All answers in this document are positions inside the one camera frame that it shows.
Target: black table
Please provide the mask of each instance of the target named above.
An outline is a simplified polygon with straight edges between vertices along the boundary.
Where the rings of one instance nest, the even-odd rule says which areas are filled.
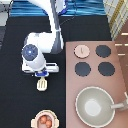
[[[71,17],[59,17],[60,23]],[[61,26],[64,42],[110,41],[107,16],[79,16]],[[21,71],[21,49],[30,32],[50,30],[48,17],[11,17],[0,51],[0,128],[30,128],[31,119],[44,109],[54,111],[60,128],[66,128],[65,48],[58,55],[44,54],[60,72],[47,78],[48,89],[36,89],[38,78]]]

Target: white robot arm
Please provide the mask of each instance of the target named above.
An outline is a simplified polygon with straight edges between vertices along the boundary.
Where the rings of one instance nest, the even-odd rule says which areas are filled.
[[[47,12],[51,25],[51,33],[30,33],[26,37],[22,49],[22,71],[35,73],[36,77],[46,77],[49,75],[49,72],[58,72],[59,67],[56,63],[46,63],[42,53],[58,54],[64,46],[58,14],[55,8],[55,0],[28,1]]]

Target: cooking surface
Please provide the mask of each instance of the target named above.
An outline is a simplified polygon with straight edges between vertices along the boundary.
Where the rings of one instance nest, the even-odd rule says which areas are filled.
[[[115,73],[115,68],[110,62],[101,62],[98,70],[103,76],[112,76]]]
[[[87,76],[91,71],[91,68],[86,62],[79,62],[75,65],[75,72],[79,76]]]
[[[74,48],[78,45],[86,45],[90,54],[87,58],[80,59],[74,54]],[[111,48],[111,55],[102,58],[96,54],[99,45],[106,45]],[[90,65],[91,71],[88,76],[81,77],[75,73],[75,65],[79,62],[86,62]],[[103,76],[98,71],[102,62],[111,63],[115,72],[112,76]],[[115,103],[125,100],[126,91],[115,42],[112,41],[82,41],[66,43],[66,128],[90,128],[78,117],[75,110],[75,101],[78,93],[88,87],[97,86],[107,91]],[[105,128],[127,128],[128,111],[116,110],[113,121]]]
[[[111,55],[111,49],[106,45],[99,45],[96,48],[96,54],[100,57],[106,58]]]

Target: pot handle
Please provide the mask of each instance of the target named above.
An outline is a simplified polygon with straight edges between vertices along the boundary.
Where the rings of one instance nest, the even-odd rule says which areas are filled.
[[[32,120],[31,120],[31,127],[32,127],[32,128],[35,128],[35,119],[32,119]]]
[[[59,127],[59,120],[55,119],[55,128],[58,128],[58,127]]]

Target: food item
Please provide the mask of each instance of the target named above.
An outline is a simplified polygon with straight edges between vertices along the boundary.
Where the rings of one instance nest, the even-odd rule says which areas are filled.
[[[47,116],[42,116],[42,117],[40,118],[40,123],[41,123],[41,124],[45,124],[46,121],[47,121]]]
[[[51,128],[52,127],[52,121],[51,120],[47,120],[46,121],[46,126],[47,126],[47,128]]]

